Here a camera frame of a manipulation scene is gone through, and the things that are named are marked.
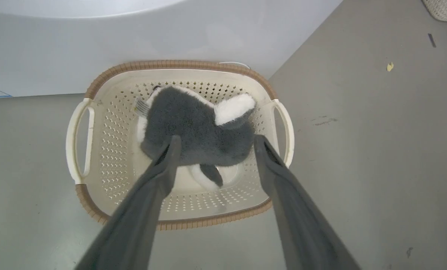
white appliance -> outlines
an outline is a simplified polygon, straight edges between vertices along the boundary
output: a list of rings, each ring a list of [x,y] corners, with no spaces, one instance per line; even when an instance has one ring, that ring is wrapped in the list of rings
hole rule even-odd
[[[132,60],[237,61],[269,78],[341,1],[0,0],[0,97],[83,93]]]

white woven basket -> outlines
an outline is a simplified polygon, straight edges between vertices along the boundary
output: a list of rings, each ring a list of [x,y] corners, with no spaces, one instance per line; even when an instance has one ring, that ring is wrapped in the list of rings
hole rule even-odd
[[[135,137],[137,116],[132,104],[148,97],[155,85],[187,87],[216,103],[240,93],[257,101],[250,119],[258,134],[265,135],[278,150],[274,111],[285,126],[287,166],[293,157],[293,127],[285,107],[268,82],[258,73],[236,65],[199,61],[139,61],[122,64],[102,73],[89,87],[85,99],[72,115],[67,132],[69,171],[81,204],[98,222],[105,223],[151,160],[141,152]],[[81,117],[90,111],[86,164],[77,163],[75,137]],[[179,167],[175,186],[163,201],[158,229],[185,229],[230,222],[270,208],[262,190],[254,152],[237,166],[219,168],[222,189],[207,192]]]
[[[447,22],[447,0],[422,0],[430,15],[436,20]]]

plush toy body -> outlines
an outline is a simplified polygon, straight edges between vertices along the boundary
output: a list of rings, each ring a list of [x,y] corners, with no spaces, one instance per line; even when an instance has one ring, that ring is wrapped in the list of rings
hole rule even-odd
[[[223,185],[215,166],[236,165],[250,152],[254,130],[248,117],[255,101],[247,94],[214,105],[187,88],[156,87],[147,104],[145,127],[138,127],[144,129],[141,150],[154,159],[165,140],[179,135],[181,166],[194,165],[194,179],[208,190]]]

concrete floor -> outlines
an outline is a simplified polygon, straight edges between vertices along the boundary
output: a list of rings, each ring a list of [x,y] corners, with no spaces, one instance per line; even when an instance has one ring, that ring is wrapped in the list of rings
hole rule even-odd
[[[418,0],[344,0],[270,82],[290,169],[362,268],[447,269],[447,23]],[[0,269],[70,269],[101,228],[65,161],[82,98],[0,99]],[[274,214],[157,232],[150,268],[284,269]]]

brown basket rim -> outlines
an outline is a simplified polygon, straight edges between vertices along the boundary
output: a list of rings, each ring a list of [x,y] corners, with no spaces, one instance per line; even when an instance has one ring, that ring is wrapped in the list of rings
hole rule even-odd
[[[85,98],[94,99],[98,90],[102,87],[105,82],[110,78],[127,72],[136,70],[149,70],[149,69],[198,69],[198,70],[212,70],[212,71],[222,71],[231,72],[236,74],[241,74],[248,76],[256,80],[264,89],[267,91],[270,99],[276,99],[277,94],[270,86],[268,81],[259,73],[237,65],[233,64],[220,64],[207,61],[193,61],[193,60],[155,60],[155,61],[133,61],[117,65],[109,68],[105,72],[102,72],[88,87],[86,91]],[[76,184],[75,191],[78,198],[80,199],[81,206],[87,211],[87,213],[93,217],[97,222],[105,224],[109,219],[110,215],[106,214],[93,202],[88,192],[86,184]],[[228,214],[220,214],[211,217],[201,217],[196,219],[181,219],[181,220],[164,220],[159,221],[157,225],[157,230],[168,231],[168,230],[182,230],[191,229],[199,227],[207,227],[217,224],[223,224],[227,222],[236,221],[239,219],[248,218],[265,212],[272,206],[271,199],[268,198],[263,203],[256,205],[255,207],[247,208],[245,210],[240,210],[237,212],[232,212]]]

